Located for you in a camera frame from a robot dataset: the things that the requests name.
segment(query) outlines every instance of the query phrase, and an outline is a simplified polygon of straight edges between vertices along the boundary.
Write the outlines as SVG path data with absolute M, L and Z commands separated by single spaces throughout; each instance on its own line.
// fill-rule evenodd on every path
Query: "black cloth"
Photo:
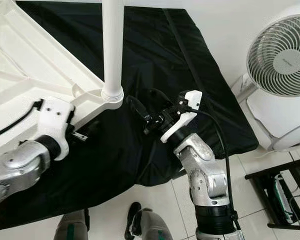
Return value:
M 101 4 L 17 4 L 94 74 L 104 78 Z M 125 96 L 156 88 L 173 101 L 181 91 L 205 89 L 200 109 L 217 118 L 230 155 L 258 146 L 200 31 L 184 9 L 125 7 L 122 87 Z M 211 107 L 204 104 L 207 100 Z M 223 158 L 210 119 L 197 116 L 190 126 L 217 158 Z M 68 157 L 52 162 L 36 185 L 0 204 L 0 229 L 96 206 L 134 184 L 165 183 L 181 168 L 160 136 L 143 135 L 125 101 L 121 108 L 101 113 L 81 132 L 90 136 L 87 143 L 72 143 Z

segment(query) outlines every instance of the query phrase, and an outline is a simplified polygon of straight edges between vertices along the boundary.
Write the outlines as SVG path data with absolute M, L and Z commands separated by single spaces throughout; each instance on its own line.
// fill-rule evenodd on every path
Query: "black shelf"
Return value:
M 262 171 L 251 173 L 245 176 L 245 179 L 251 180 L 253 186 L 256 189 L 258 196 L 261 198 L 266 211 L 272 219 L 272 223 L 268 223 L 269 228 L 273 229 L 290 229 L 290 230 L 300 230 L 299 225 L 292 225 L 288 223 L 285 218 L 285 214 L 280 206 L 278 198 L 275 194 L 275 176 L 280 174 L 282 171 L 289 170 L 293 176 L 295 182 L 300 189 L 300 160 L 285 163 L 279 166 L 271 167 Z M 279 180 L 282 190 L 287 197 L 288 201 L 293 197 L 291 191 L 289 190 L 284 179 Z M 295 199 L 291 200 L 291 206 L 295 211 L 292 221 L 297 222 L 297 217 L 300 220 L 300 208 Z

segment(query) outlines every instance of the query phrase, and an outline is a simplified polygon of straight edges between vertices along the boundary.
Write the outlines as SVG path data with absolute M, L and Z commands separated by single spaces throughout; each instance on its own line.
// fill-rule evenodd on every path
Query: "white fan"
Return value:
M 264 28 L 232 91 L 265 149 L 300 146 L 300 5 Z

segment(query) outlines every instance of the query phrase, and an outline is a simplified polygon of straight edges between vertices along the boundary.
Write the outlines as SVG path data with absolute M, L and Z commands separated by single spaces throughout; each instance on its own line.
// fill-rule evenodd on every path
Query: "black shoe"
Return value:
M 127 224 L 126 224 L 125 233 L 124 233 L 125 240 L 133 240 L 135 238 L 135 236 L 132 236 L 131 232 L 129 231 L 130 226 L 132 224 L 133 224 L 132 233 L 134 235 L 138 235 L 139 230 L 141 233 L 140 219 L 141 219 L 141 204 L 139 202 L 134 202 L 131 204 L 129 212 L 128 212 Z

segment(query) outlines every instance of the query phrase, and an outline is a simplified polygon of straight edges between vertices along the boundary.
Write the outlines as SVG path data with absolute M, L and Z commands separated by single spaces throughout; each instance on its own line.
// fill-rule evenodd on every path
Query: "power cord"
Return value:
M 222 146 L 223 151 L 224 151 L 224 156 L 225 156 L 224 158 L 225 158 L 225 168 L 226 168 L 226 175 L 227 175 L 227 185 L 228 185 L 230 210 L 231 210 L 232 214 L 235 214 L 233 221 L 234 221 L 234 224 L 236 226 L 236 229 L 241 230 L 241 227 L 240 227 L 239 222 L 238 222 L 238 216 L 237 216 L 237 213 L 236 213 L 235 208 L 234 208 L 234 200 L 233 200 L 233 196 L 232 196 L 231 177 L 230 177 L 229 152 L 228 152 L 228 145 L 227 145 L 225 137 L 224 137 L 225 134 L 224 134 L 220 124 L 218 123 L 218 121 L 213 116 L 211 116 L 209 113 L 207 113 L 205 111 L 196 110 L 196 109 L 193 109 L 193 108 L 187 109 L 187 111 L 192 112 L 192 113 L 196 113 L 196 114 L 205 115 L 205 116 L 209 117 L 214 123 L 214 128 L 215 128 L 216 134 L 218 135 L 218 138 L 220 140 L 221 146 Z
M 10 130 L 11 128 L 13 128 L 15 125 L 17 125 L 18 123 L 20 123 L 22 120 L 24 120 L 31 112 L 34 108 L 37 108 L 38 110 L 40 110 L 42 104 L 43 104 L 44 100 L 41 99 L 40 101 L 35 101 L 31 108 L 24 114 L 22 115 L 19 119 L 17 119 L 16 121 L 14 121 L 13 123 L 11 123 L 10 125 L 6 126 L 5 128 L 0 130 L 0 135 L 5 133 L 6 131 Z
M 293 214 L 295 215 L 295 218 L 297 219 L 298 224 L 299 224 L 299 227 L 300 227 L 300 220 L 299 220 L 299 217 L 298 217 L 298 215 L 296 214 L 296 211 L 294 210 L 294 207 L 293 207 L 292 204 L 291 204 L 291 201 L 292 201 L 293 199 L 296 199 L 296 198 L 300 198 L 300 195 L 296 195 L 296 196 L 291 197 L 290 200 L 289 200 L 289 204 L 290 204 L 291 210 L 292 210 Z

